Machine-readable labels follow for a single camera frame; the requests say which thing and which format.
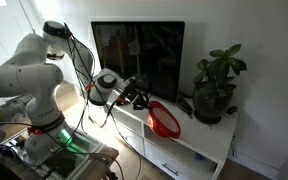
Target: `green light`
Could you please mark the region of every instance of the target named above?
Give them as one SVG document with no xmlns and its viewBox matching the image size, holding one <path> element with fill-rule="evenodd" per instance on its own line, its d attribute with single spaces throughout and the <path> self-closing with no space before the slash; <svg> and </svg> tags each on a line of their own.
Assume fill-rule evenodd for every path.
<svg viewBox="0 0 288 180">
<path fill-rule="evenodd" d="M 62 129 L 60 131 L 60 133 L 58 134 L 59 140 L 63 143 L 63 144 L 67 144 L 70 145 L 72 143 L 72 138 L 71 135 L 68 134 L 68 132 L 65 129 Z"/>
</svg>

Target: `floor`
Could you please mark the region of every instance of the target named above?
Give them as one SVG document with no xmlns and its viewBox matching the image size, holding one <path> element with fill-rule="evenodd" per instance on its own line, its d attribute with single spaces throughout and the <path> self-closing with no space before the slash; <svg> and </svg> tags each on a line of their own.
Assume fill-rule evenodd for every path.
<svg viewBox="0 0 288 180">
<path fill-rule="evenodd" d="M 83 107 L 83 103 L 81 103 L 81 99 L 76 95 L 75 88 L 68 83 L 63 83 L 62 86 L 57 91 L 57 102 L 60 109 L 63 111 L 66 120 L 69 124 L 76 125 L 80 114 L 81 109 Z M 124 145 L 117 138 L 112 137 L 105 130 L 98 128 L 98 126 L 93 125 L 88 120 L 88 113 L 96 115 L 96 111 L 98 108 L 92 107 L 90 110 L 86 111 L 86 116 L 83 121 L 83 127 L 85 131 L 100 141 L 105 142 L 107 145 L 117 149 L 119 151 L 119 156 L 117 161 L 120 163 L 123 176 L 125 180 L 133 180 L 136 179 L 138 174 L 140 160 L 138 155 L 131 150 L 129 147 Z M 118 165 L 113 163 L 111 166 L 111 170 L 116 172 L 118 179 L 122 179 L 122 175 Z M 20 174 L 22 179 L 39 179 L 36 176 L 30 175 L 30 173 L 21 173 L 22 170 L 15 169 L 16 173 Z M 145 158 L 141 157 L 141 171 L 137 178 L 138 180 L 169 180 L 172 179 L 158 167 L 147 161 Z M 221 174 L 219 180 L 266 180 L 267 178 L 262 175 L 253 172 L 231 160 L 227 160 Z"/>
</svg>

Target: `black plant pot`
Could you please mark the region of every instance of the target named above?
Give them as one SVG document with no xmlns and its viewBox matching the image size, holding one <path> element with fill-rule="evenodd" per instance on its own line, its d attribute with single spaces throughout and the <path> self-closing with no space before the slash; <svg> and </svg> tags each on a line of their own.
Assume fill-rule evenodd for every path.
<svg viewBox="0 0 288 180">
<path fill-rule="evenodd" d="M 222 114 L 230 105 L 233 93 L 224 97 L 219 95 L 204 95 L 199 90 L 194 90 L 193 104 L 195 117 L 205 124 L 216 124 L 220 122 Z"/>
</svg>

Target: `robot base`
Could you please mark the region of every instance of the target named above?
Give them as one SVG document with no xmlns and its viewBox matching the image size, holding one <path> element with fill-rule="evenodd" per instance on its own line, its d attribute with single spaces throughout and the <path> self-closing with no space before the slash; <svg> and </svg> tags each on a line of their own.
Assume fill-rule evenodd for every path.
<svg viewBox="0 0 288 180">
<path fill-rule="evenodd" d="M 29 164 L 25 149 L 14 146 L 17 142 L 28 137 L 27 130 L 24 129 L 15 134 L 2 144 L 6 146 L 13 146 L 12 149 L 24 161 L 28 168 L 35 170 L 40 177 L 48 177 L 50 180 L 68 180 L 81 179 L 83 175 L 89 170 L 93 160 L 87 153 L 98 153 L 105 145 L 98 140 L 76 131 L 72 138 L 72 143 L 67 150 L 60 147 L 50 147 L 50 150 L 56 151 L 56 154 L 50 157 L 40 167 Z"/>
</svg>

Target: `black screen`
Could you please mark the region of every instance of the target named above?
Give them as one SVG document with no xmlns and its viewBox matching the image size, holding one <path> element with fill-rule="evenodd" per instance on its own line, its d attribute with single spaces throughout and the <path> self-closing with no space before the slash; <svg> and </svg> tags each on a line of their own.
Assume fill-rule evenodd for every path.
<svg viewBox="0 0 288 180">
<path fill-rule="evenodd" d="M 91 22 L 101 68 L 176 102 L 184 22 Z"/>
</svg>

